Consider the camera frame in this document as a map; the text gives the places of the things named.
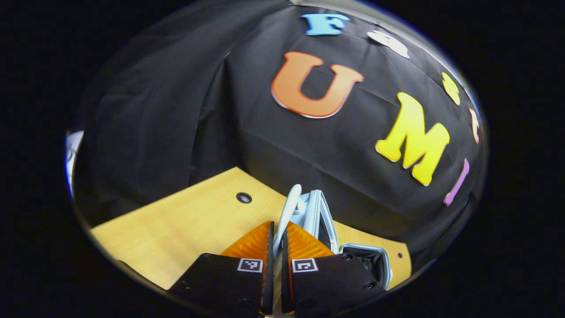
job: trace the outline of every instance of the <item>screw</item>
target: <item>screw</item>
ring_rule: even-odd
[[[365,286],[363,286],[364,289],[372,289],[373,287],[377,286],[377,284],[375,284],[374,282],[365,284]]]

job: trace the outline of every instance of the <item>orange soft finger pad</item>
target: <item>orange soft finger pad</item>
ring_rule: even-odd
[[[233,243],[220,255],[236,257],[239,259],[263,260],[263,282],[267,268],[267,245],[271,222],[267,221],[252,229],[239,240]]]
[[[288,272],[292,273],[292,260],[311,259],[315,257],[335,255],[324,243],[313,237],[300,226],[288,222],[286,226],[288,235]],[[292,275],[289,275],[290,294],[292,292]]]

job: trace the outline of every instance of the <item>yellow foam letter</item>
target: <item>yellow foam letter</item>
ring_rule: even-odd
[[[424,110],[420,103],[406,93],[398,93],[401,107],[400,113],[385,140],[375,144],[378,153],[396,162],[400,159],[400,147],[406,139],[404,161],[402,167],[408,169],[419,158],[419,164],[412,169],[412,175],[424,186],[429,186],[432,175],[440,161],[445,146],[449,144],[447,129],[436,123],[426,133],[424,125]]]
[[[451,97],[453,102],[459,106],[461,104],[461,98],[459,97],[459,88],[455,82],[447,75],[445,72],[441,73],[441,76],[444,78],[442,83],[444,84],[445,92]]]

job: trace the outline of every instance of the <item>letter u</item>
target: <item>letter u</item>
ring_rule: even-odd
[[[335,73],[325,96],[313,100],[301,91],[302,83],[314,66],[324,63],[320,58],[301,52],[288,52],[286,62],[272,83],[273,98],[282,107],[310,118],[325,118],[336,114],[343,106],[353,84],[363,81],[359,72],[343,65],[334,64],[330,68]]]

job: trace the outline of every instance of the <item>light wood tabletop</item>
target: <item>light wood tabletop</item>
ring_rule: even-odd
[[[239,192],[249,194],[252,201],[238,201]],[[235,167],[100,224],[92,234],[112,257],[169,289],[200,254],[220,254],[266,221],[274,221],[276,229],[285,201],[284,195]],[[340,245],[356,243],[387,251],[393,270],[388,289],[410,276],[410,254],[404,243],[336,221],[334,225]]]

